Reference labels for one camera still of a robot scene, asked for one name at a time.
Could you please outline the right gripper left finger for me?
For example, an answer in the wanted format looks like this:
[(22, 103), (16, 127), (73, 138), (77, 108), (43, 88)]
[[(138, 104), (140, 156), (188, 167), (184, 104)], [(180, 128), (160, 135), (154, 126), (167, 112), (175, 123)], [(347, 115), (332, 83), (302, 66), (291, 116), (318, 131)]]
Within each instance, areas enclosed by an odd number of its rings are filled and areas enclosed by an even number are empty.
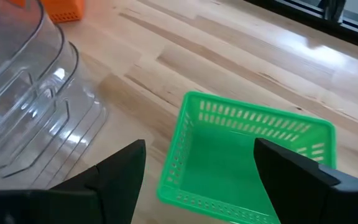
[(0, 190), (0, 223), (130, 223), (144, 178), (138, 139), (48, 190)]

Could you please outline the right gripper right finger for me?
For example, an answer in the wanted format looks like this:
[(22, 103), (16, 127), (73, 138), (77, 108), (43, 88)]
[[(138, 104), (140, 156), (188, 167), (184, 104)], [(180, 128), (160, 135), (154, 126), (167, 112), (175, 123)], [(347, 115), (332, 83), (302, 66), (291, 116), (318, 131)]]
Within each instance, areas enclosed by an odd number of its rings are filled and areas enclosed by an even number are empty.
[(266, 139), (254, 160), (281, 223), (358, 223), (358, 178)]

